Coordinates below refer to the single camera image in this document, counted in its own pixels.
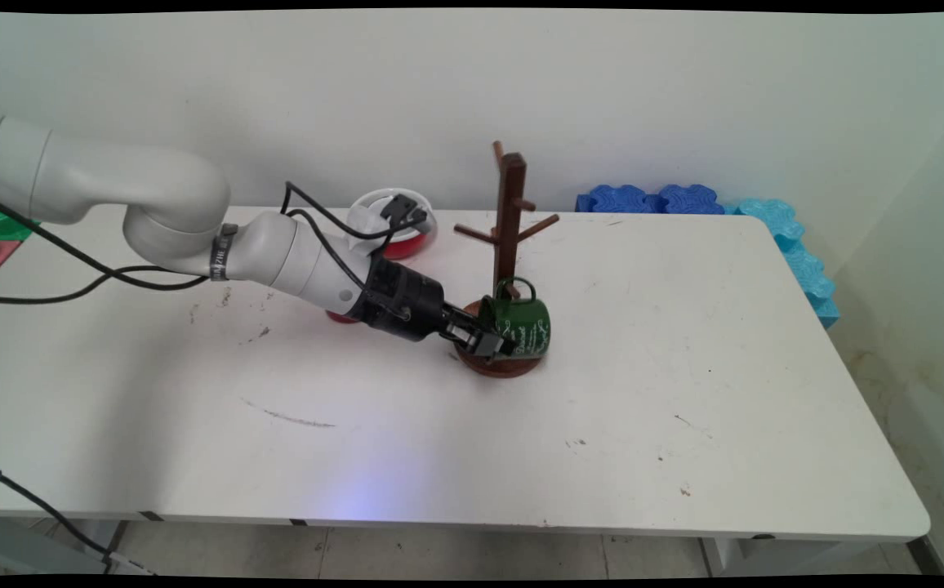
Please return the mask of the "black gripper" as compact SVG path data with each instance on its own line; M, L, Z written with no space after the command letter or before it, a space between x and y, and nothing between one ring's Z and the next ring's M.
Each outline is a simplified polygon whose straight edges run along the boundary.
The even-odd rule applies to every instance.
M442 284L405 265L374 261L365 286L372 296L360 295L355 320L372 330L415 342L441 332L462 353L487 360L508 357L514 351L514 340L489 332L479 317L443 311Z

